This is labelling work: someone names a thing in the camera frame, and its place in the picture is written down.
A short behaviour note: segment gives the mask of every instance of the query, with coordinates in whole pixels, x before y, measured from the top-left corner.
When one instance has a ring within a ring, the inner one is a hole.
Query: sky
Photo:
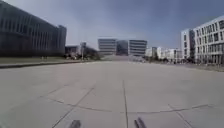
[[[224,15],[224,0],[4,0],[67,27],[66,45],[99,38],[144,39],[148,47],[180,47],[180,31]]]

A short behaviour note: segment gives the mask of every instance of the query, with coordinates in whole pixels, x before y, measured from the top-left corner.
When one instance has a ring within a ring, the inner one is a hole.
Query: modern building
[[[186,29],[181,32],[182,59],[193,59],[195,55],[194,31]]]
[[[101,55],[116,55],[117,39],[98,39],[99,52]]]
[[[183,58],[194,56],[196,63],[224,64],[224,16],[192,30],[181,32]]]
[[[145,56],[153,57],[153,58],[158,57],[158,55],[157,55],[157,47],[147,48],[146,52],[145,52]]]
[[[0,0],[0,56],[63,55],[66,31]]]
[[[129,40],[128,54],[131,56],[144,56],[147,47],[145,40]]]
[[[224,16],[194,28],[194,32],[196,61],[224,64]]]

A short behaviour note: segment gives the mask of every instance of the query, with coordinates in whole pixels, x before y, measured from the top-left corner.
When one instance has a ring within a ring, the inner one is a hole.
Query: pavement joint
[[[125,105],[125,116],[126,116],[126,127],[128,128],[128,106],[127,106],[127,98],[126,98],[126,90],[125,90],[125,82],[122,80],[123,94],[124,94],[124,105]]]
[[[171,109],[173,109],[173,110],[175,110],[175,108],[173,107],[173,106],[171,106],[170,104],[168,104],[168,106],[171,108]],[[190,128],[193,128],[193,126],[190,124],[190,122],[189,121],[187,121],[183,116],[182,116],[182,114],[180,113],[180,111],[174,111],[185,123],[186,123],[186,125],[188,126],[188,127],[190,127]]]
[[[92,91],[92,90],[94,90],[95,89],[95,86],[96,86],[97,84],[95,84],[77,103],[76,103],[76,105],[74,105],[67,113],[65,113],[65,115],[64,116],[62,116],[62,118],[60,118],[53,126],[52,126],[52,128],[55,128],[71,111],[73,111],[75,108],[76,108],[76,106],[87,96],[87,95],[89,95],[89,93]]]

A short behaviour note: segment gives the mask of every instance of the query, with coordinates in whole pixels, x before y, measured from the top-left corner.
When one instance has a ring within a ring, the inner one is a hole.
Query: concrete pavement
[[[7,128],[222,128],[224,73],[135,62],[0,70]]]

